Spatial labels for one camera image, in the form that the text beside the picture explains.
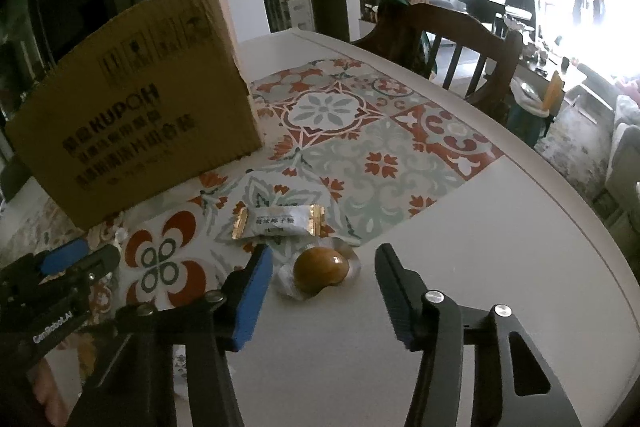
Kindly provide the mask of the brown cardboard box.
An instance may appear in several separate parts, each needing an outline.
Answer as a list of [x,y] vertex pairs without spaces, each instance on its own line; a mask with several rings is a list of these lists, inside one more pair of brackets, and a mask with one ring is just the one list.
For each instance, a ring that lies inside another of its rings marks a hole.
[[58,62],[9,120],[17,156],[88,229],[264,140],[228,0],[144,0]]

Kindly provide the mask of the white gold-ended snack packet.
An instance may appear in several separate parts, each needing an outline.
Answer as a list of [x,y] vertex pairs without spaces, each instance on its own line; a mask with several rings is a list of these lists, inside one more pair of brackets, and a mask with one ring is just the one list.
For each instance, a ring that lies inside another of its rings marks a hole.
[[232,239],[259,236],[319,236],[326,208],[319,204],[242,208],[233,223]]

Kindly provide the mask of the green bin with bag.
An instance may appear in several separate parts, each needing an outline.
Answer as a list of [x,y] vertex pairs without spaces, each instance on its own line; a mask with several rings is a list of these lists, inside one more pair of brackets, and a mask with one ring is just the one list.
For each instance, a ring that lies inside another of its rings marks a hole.
[[554,72],[551,79],[539,87],[513,77],[510,82],[513,104],[506,120],[506,129],[534,148],[547,135],[559,114],[564,98],[563,88],[564,81],[558,72]]

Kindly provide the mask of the brown round wrapped snack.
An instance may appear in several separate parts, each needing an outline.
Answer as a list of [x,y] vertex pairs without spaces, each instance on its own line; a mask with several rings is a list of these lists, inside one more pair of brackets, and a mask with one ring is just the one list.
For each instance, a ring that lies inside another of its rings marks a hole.
[[349,286],[359,277],[361,262],[355,247],[339,237],[307,242],[273,275],[272,285],[283,297],[305,301],[323,289]]

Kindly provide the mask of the patterned floral table mat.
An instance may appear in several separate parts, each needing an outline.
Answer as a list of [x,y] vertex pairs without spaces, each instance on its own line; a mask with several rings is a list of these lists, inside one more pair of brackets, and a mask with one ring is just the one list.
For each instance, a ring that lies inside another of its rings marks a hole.
[[264,146],[88,233],[122,246],[91,291],[93,323],[127,303],[183,306],[244,267],[243,209],[317,204],[321,233],[359,246],[430,207],[497,160],[484,135],[370,65],[325,58],[252,84]]

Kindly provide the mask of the dark wooden chair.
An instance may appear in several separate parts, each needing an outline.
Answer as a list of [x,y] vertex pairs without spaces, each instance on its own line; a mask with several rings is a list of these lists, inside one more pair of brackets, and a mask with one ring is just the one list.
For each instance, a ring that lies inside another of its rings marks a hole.
[[475,55],[473,75],[463,101],[503,124],[509,112],[508,93],[523,51],[523,36],[510,30],[499,37],[465,12],[433,3],[384,0],[376,23],[355,46],[427,80],[444,75],[448,90],[465,51]]

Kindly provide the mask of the white box in hallway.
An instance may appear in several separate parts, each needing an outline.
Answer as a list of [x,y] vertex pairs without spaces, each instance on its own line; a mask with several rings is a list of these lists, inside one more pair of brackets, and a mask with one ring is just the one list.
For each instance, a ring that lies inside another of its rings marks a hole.
[[314,31],[314,18],[309,0],[288,0],[286,4],[293,28]]

